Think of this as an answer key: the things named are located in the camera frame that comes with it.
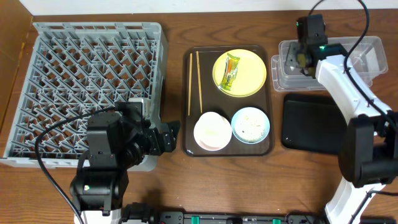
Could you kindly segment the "white round bowl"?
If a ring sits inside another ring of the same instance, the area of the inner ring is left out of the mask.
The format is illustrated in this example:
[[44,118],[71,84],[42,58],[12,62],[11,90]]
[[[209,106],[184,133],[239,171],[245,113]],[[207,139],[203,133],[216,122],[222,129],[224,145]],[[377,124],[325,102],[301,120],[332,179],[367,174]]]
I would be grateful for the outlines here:
[[215,112],[202,114],[194,126],[195,142],[206,151],[219,151],[225,148],[231,138],[232,129],[229,121]]

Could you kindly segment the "clear plastic waste bin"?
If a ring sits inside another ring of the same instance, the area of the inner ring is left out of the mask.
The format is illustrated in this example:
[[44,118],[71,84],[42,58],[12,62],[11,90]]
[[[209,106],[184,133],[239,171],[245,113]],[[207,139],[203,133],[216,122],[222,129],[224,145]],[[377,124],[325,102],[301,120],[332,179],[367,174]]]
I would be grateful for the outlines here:
[[[271,58],[272,82],[276,91],[322,91],[325,87],[312,77],[306,77],[297,68],[285,64],[289,44],[279,44],[279,53]],[[366,36],[349,56],[358,75],[369,86],[378,75],[388,71],[387,58],[382,40],[377,36]]]

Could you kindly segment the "black rectangular waste tray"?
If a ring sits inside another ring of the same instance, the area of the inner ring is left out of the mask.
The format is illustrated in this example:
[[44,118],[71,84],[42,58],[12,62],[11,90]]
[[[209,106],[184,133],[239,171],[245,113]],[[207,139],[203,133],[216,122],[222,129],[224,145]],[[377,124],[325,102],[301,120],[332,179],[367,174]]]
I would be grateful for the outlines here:
[[285,148],[337,155],[346,127],[345,118],[332,98],[285,95],[281,135]]

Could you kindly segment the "green orange snack wrapper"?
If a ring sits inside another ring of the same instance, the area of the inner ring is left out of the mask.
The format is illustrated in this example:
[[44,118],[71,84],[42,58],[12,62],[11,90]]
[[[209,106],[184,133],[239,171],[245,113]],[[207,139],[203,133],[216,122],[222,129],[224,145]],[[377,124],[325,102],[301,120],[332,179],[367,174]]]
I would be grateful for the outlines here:
[[239,61],[239,57],[227,53],[224,75],[221,83],[219,84],[219,87],[221,89],[230,91],[230,89],[232,88],[232,84],[236,79],[236,75],[238,72]]

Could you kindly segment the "light blue bowl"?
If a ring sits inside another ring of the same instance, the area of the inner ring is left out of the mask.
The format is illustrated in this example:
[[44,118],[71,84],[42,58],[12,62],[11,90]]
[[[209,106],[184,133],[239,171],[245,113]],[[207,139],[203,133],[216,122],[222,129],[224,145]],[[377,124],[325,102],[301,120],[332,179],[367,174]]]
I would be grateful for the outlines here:
[[239,141],[245,144],[257,144],[270,134],[271,123],[262,110],[245,107],[238,110],[231,120],[232,132]]

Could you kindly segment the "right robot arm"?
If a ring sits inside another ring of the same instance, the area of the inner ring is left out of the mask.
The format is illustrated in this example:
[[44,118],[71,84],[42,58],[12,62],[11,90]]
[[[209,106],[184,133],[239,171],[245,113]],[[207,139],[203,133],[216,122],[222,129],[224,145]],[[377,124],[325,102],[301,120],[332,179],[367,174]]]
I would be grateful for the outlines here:
[[331,44],[320,14],[296,21],[298,40],[286,65],[316,79],[332,96],[347,128],[338,154],[342,180],[325,205],[326,223],[359,223],[373,195],[397,177],[397,113],[358,75],[342,44]]

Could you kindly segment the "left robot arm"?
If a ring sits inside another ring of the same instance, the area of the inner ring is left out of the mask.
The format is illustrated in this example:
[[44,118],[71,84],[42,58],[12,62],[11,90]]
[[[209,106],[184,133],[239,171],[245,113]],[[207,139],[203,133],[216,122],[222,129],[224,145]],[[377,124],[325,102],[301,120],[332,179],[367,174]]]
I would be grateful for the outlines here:
[[89,149],[78,161],[70,185],[76,223],[160,223],[160,215],[144,203],[123,205],[128,169],[145,156],[161,156],[177,145],[179,121],[153,127],[142,103],[116,103],[111,111],[88,119]]

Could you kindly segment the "grey plastic dishwasher rack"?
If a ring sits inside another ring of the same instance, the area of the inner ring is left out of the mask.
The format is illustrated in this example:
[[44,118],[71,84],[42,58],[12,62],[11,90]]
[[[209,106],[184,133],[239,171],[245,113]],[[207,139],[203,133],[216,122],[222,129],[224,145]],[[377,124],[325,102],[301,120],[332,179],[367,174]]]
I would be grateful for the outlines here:
[[149,98],[160,126],[169,45],[157,22],[36,22],[21,96],[1,162],[76,167],[88,149],[86,114]]

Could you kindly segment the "dark brown serving tray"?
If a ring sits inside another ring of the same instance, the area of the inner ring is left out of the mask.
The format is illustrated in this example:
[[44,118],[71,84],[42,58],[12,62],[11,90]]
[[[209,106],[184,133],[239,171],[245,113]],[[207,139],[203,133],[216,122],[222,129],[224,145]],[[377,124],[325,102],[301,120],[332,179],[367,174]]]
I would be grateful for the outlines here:
[[[200,102],[198,94],[197,59],[196,51],[200,54],[201,70],[201,90],[203,100],[203,113],[214,111],[228,121],[233,115],[245,107],[255,107],[268,116],[270,122],[272,117],[271,101],[271,81],[270,73],[267,71],[267,78],[262,88],[255,94],[243,98],[235,98],[222,93],[215,85],[212,77],[212,69],[215,61],[223,53],[234,50],[244,49],[258,54],[269,68],[266,51],[258,45],[235,45],[235,46],[212,46],[212,47],[193,47],[187,50],[183,56],[183,118],[182,118],[182,149],[184,153],[191,157],[242,157],[242,156],[265,156],[270,153],[275,144],[274,129],[271,128],[270,134],[265,140],[257,144],[245,144],[234,136],[229,144],[219,151],[206,151],[202,149],[194,140],[193,129],[201,116]],[[190,53],[193,54],[192,62],[192,95],[190,116],[188,116],[188,73]]]

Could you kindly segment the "yellow round plate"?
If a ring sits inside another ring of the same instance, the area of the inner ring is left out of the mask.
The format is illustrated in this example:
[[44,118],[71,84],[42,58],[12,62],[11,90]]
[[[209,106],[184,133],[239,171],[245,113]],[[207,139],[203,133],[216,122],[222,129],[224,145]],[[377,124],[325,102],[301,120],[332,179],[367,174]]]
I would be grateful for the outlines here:
[[[227,63],[233,58],[239,58],[235,79],[229,90],[221,87]],[[265,84],[267,68],[262,58],[252,51],[234,49],[223,53],[213,65],[212,77],[216,87],[224,94],[242,98],[255,94]]]

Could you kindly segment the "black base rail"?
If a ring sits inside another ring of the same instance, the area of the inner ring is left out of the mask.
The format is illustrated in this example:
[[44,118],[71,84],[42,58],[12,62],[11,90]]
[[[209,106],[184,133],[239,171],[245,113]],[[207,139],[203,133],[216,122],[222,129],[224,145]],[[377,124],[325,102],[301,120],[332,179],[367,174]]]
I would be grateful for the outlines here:
[[131,203],[121,213],[119,223],[145,224],[327,224],[325,217],[290,212],[286,215],[237,215],[227,213],[187,213],[160,211],[146,203]]

